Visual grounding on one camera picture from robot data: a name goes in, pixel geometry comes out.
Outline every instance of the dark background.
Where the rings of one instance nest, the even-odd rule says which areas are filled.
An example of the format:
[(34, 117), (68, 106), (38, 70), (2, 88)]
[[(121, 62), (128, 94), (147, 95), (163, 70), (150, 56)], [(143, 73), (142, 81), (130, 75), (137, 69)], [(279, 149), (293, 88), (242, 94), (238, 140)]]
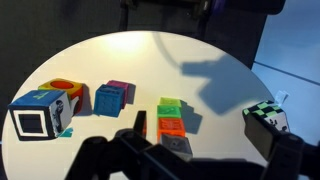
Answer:
[[(197, 21), (188, 12), (141, 3), (129, 13), (128, 30), (191, 36)], [(0, 0), (0, 136), (7, 105), (37, 67), (75, 43), (117, 32), (119, 18), (119, 0)], [(204, 41), (251, 68), (265, 20), (263, 14), (226, 10), (210, 18)]]

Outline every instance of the magenta block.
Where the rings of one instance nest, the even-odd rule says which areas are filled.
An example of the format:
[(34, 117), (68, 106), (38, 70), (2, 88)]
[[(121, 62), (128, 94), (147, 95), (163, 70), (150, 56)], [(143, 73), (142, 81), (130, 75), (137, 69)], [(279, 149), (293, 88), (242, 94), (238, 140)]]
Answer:
[(107, 85), (120, 87), (120, 88), (124, 89), (124, 98), (123, 98), (123, 102), (121, 104), (121, 108), (124, 109), (124, 107), (126, 106), (126, 103), (127, 103), (127, 98), (128, 98), (129, 83), (111, 80), (107, 83)]

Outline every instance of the white round table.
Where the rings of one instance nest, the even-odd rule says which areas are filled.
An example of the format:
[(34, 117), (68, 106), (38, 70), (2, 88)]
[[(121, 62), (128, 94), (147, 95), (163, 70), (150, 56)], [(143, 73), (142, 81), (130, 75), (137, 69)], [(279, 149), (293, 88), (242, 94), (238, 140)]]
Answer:
[[(156, 143), (160, 97), (183, 101), (186, 137), (193, 157), (244, 158), (266, 164), (244, 135), (241, 112), (273, 97), (247, 67), (209, 44), (149, 31), (99, 36), (47, 60), (24, 82), (14, 99), (54, 78), (86, 84), (90, 96), (84, 97), (84, 115), (72, 118), (71, 138), (22, 142), (7, 114), (2, 148), (10, 180), (64, 179), (84, 139), (113, 139), (117, 130), (133, 127), (139, 110), (147, 111), (147, 140)], [(133, 104), (127, 104), (118, 118), (90, 111), (96, 89), (109, 80), (136, 86)], [(124, 178), (121, 174), (112, 177)]]

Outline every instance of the table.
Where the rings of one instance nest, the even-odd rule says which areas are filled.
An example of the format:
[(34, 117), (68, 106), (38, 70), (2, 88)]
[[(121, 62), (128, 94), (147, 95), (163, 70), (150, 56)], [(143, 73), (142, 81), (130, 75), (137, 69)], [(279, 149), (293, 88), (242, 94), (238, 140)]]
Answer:
[[(85, 83), (83, 115), (69, 127), (71, 138), (20, 142), (7, 114), (3, 160), (8, 179), (63, 179), (84, 139), (133, 127), (137, 111), (147, 111), (147, 140), (156, 143), (156, 107), (160, 97), (183, 101), (186, 136), (194, 157), (266, 161), (244, 135), (242, 109), (273, 100), (263, 83), (222, 50), (176, 34), (132, 31), (108, 34), (56, 54), (23, 83), (14, 99), (54, 78)], [(136, 86), (133, 104), (118, 118), (91, 113), (95, 90), (108, 80)], [(112, 176), (123, 178), (121, 174)]]

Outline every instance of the purple block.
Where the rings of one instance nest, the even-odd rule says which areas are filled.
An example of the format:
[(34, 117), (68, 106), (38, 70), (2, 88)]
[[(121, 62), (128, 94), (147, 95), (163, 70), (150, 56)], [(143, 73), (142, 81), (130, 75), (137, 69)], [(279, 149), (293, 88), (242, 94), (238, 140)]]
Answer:
[(121, 108), (124, 109), (124, 107), (126, 106), (126, 103), (127, 103), (127, 98), (128, 98), (129, 83), (111, 80), (107, 83), (107, 85), (120, 87), (120, 88), (124, 89), (124, 98), (123, 98), (123, 102), (121, 104)]

